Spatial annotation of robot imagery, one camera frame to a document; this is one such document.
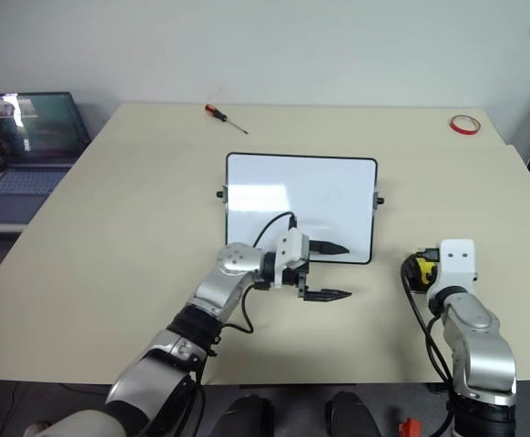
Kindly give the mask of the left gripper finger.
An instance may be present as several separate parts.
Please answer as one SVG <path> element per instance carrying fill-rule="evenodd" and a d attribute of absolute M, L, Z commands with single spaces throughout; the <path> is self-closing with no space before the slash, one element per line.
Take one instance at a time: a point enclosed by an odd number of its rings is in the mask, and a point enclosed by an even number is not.
<path fill-rule="evenodd" d="M 335 290 L 335 289 L 321 289 L 321 290 L 309 290 L 306 289 L 302 293 L 304 301 L 311 302 L 331 302 L 335 300 L 342 300 L 349 298 L 352 294 L 348 291 Z"/>
<path fill-rule="evenodd" d="M 320 255 L 341 255 L 350 252 L 340 244 L 323 240 L 311 240 L 309 242 L 309 250 Z"/>

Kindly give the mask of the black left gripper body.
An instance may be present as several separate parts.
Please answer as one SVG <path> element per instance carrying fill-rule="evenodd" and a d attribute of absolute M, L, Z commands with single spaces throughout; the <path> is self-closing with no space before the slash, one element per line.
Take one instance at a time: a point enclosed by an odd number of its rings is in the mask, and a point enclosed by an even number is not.
<path fill-rule="evenodd" d="M 298 297 L 303 300 L 308 300 L 310 298 L 309 287 L 307 285 L 309 270 L 310 263 L 305 262 L 295 269 L 286 268 L 282 272 L 282 284 L 296 288 L 298 291 Z"/>

